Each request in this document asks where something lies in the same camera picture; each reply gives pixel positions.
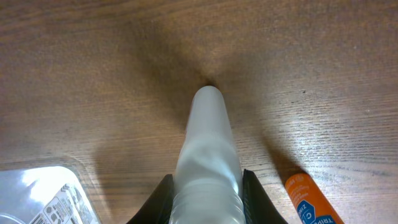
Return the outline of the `orange vitamin tube white cap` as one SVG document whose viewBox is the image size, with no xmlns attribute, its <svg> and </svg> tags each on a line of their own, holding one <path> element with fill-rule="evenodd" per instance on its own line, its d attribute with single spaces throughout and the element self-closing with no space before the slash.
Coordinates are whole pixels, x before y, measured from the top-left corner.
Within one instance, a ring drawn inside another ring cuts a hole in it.
<svg viewBox="0 0 398 224">
<path fill-rule="evenodd" d="M 292 175 L 285 189 L 303 224 L 344 224 L 310 175 Z"/>
</svg>

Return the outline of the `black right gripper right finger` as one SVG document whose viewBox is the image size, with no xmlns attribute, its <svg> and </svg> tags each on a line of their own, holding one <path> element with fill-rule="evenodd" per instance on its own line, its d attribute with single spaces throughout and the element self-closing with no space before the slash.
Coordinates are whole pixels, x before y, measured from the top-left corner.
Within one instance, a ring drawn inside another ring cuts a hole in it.
<svg viewBox="0 0 398 224">
<path fill-rule="evenodd" d="M 287 224 L 255 173 L 243 172 L 243 205 L 247 224 Z"/>
</svg>

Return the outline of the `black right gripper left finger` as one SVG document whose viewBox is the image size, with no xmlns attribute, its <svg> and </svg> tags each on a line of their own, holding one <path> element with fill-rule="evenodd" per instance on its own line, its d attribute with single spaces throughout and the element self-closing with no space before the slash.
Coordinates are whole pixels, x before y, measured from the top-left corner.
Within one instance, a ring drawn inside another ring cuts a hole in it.
<svg viewBox="0 0 398 224">
<path fill-rule="evenodd" d="M 167 174 L 127 224 L 168 224 L 174 199 L 174 180 Z"/>
</svg>

